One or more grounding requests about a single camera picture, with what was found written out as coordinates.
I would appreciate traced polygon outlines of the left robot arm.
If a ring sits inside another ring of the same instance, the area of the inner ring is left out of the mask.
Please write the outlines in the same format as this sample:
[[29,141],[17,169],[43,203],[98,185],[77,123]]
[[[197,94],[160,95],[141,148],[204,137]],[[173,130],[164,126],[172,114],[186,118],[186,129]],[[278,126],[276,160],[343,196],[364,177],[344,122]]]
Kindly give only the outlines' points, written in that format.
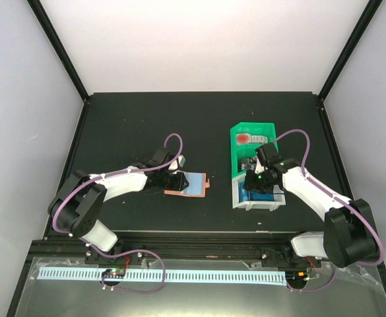
[[185,157],[160,147],[151,159],[123,170],[104,174],[72,173],[48,207],[52,227],[58,233],[78,238],[100,250],[109,264],[123,256],[117,235],[99,220],[105,202],[133,192],[151,189],[181,192],[189,182],[179,169]]

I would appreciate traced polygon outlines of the green storage bin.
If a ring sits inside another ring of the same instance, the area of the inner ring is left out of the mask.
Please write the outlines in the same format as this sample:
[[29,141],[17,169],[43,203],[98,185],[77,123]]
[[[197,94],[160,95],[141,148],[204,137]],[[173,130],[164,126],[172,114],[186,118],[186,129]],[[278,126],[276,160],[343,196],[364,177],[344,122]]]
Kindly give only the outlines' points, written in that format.
[[252,135],[264,135],[268,138],[268,143],[276,139],[276,128],[274,123],[268,122],[240,122],[230,129],[230,157],[231,157],[231,176],[235,178],[242,172],[238,172],[238,160],[242,158],[253,158],[256,155],[256,148],[261,145],[236,145],[236,134],[250,133]]

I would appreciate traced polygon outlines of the black aluminium rail frame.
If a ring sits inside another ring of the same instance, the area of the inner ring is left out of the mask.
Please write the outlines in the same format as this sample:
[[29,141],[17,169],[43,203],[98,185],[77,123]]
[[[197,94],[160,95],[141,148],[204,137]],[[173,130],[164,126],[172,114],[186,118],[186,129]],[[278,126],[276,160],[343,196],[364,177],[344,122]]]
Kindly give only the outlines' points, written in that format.
[[297,255],[292,247],[295,232],[122,231],[117,235],[116,245],[109,252],[98,252],[76,238],[50,234],[32,241],[27,258],[79,258],[100,267],[139,265],[157,256],[163,260],[258,261],[279,268],[305,267],[310,260],[317,264],[323,260],[322,256]]

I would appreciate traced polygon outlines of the white storage bin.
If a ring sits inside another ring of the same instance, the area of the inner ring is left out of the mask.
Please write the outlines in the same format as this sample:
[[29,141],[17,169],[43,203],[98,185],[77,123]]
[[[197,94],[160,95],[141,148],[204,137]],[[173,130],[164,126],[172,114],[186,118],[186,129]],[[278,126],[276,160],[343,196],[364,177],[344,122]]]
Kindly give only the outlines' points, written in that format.
[[232,179],[232,208],[233,209],[245,209],[250,211],[252,209],[264,209],[267,211],[275,211],[281,206],[286,205],[285,193],[278,187],[275,186],[273,190],[274,200],[273,201],[244,201],[239,202],[238,184],[244,182],[245,178],[240,175]]

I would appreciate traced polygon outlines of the left frame post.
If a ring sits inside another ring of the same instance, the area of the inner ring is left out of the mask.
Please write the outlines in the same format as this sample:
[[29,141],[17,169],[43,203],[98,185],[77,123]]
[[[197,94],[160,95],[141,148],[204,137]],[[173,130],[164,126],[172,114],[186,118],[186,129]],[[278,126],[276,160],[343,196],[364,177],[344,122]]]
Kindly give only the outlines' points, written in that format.
[[86,102],[89,100],[89,94],[83,85],[81,78],[69,57],[63,42],[61,41],[57,31],[55,30],[53,23],[51,22],[42,2],[39,0],[27,0],[32,12],[34,13],[37,21],[39,22],[44,34],[48,38],[53,50],[59,58],[62,66],[68,74],[73,86],[77,90],[81,100]]

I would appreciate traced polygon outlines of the pink card holder wallet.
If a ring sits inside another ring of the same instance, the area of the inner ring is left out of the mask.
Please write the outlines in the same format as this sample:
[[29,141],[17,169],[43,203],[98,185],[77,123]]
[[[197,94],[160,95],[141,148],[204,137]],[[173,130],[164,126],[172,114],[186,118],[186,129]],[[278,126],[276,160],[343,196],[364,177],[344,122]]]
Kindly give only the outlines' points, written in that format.
[[181,197],[205,197],[206,189],[210,187],[210,180],[205,173],[181,172],[188,186],[181,190],[164,190],[166,195],[177,195]]

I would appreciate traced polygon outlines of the red white cards stack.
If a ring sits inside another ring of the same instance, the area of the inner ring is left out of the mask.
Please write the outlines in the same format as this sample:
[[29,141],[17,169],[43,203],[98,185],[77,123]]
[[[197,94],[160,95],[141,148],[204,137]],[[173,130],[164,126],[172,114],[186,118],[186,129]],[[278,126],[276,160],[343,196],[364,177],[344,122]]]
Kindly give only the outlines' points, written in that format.
[[264,135],[252,135],[250,133],[238,133],[236,134],[236,145],[251,145],[258,144],[264,145],[268,143],[268,138]]

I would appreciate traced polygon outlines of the black cards stack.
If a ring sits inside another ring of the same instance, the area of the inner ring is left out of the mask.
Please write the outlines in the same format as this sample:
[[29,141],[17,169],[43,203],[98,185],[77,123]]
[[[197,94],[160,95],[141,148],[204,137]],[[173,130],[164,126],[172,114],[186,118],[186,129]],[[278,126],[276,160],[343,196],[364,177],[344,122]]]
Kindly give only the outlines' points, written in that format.
[[252,170],[254,171],[257,165],[257,159],[253,158],[241,158],[238,160],[238,172]]

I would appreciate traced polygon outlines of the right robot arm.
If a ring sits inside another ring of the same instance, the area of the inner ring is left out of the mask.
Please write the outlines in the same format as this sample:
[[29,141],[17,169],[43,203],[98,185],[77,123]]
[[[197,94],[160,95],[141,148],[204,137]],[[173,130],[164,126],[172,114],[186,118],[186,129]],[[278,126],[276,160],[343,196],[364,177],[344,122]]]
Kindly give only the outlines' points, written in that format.
[[266,194],[278,187],[301,199],[323,221],[322,231],[301,233],[283,247],[285,264],[296,266],[305,257],[313,257],[344,268],[373,256],[382,258],[379,236],[366,219],[371,212],[366,201],[334,192],[298,160],[282,158],[273,143],[261,145],[255,152],[256,166],[245,174],[245,189]]

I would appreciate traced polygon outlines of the blue cards stack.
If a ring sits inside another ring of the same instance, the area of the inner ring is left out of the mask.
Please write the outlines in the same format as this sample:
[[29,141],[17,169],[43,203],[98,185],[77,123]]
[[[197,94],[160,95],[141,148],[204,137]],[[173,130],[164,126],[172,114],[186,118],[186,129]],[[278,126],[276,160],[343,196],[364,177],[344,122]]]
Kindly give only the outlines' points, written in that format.
[[244,182],[238,184],[239,202],[244,201],[273,201],[273,194],[261,194],[258,192],[248,191],[244,187]]

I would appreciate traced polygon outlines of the small circuit board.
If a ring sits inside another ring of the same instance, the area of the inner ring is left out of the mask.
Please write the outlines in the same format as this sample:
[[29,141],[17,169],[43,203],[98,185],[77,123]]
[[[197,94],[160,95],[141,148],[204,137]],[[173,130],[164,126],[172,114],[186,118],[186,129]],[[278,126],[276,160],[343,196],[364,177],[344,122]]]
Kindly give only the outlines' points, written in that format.
[[102,279],[122,279],[125,277],[126,269],[124,268],[109,268],[102,273]]

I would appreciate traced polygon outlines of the right frame post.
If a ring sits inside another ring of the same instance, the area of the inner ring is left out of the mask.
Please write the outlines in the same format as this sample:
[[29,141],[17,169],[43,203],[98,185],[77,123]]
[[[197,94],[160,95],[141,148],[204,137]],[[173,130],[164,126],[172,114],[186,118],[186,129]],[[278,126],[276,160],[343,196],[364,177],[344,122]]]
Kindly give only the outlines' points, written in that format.
[[369,0],[362,11],[357,23],[355,24],[352,32],[350,33],[344,47],[342,48],[333,68],[331,69],[327,79],[325,80],[319,94],[318,98],[324,102],[332,88],[334,87],[337,79],[339,78],[342,70],[350,59],[352,53],[356,49],[359,41],[367,30],[370,22],[375,16],[377,10],[382,4],[382,0]]

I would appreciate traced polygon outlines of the frame post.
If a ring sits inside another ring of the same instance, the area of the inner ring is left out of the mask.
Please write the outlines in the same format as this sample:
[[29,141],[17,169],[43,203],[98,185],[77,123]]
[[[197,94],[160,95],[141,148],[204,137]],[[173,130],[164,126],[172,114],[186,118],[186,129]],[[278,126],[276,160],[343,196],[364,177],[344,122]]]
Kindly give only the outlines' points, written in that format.
[[359,41],[367,30],[370,22],[375,16],[377,10],[382,4],[382,0],[369,0],[362,11],[357,23],[355,24],[352,32],[350,33],[344,47],[342,48],[333,68],[331,69],[327,79],[325,80],[319,94],[318,98],[324,102],[332,88],[334,87],[337,79],[339,78],[342,70],[350,59],[352,53],[356,49]]
[[34,13],[37,21],[39,22],[44,34],[48,38],[53,50],[59,58],[62,66],[68,74],[73,86],[77,90],[81,100],[86,102],[89,100],[89,94],[83,85],[81,78],[69,57],[63,42],[61,41],[57,31],[55,30],[53,23],[51,22],[42,2],[39,0],[27,0],[32,12]]

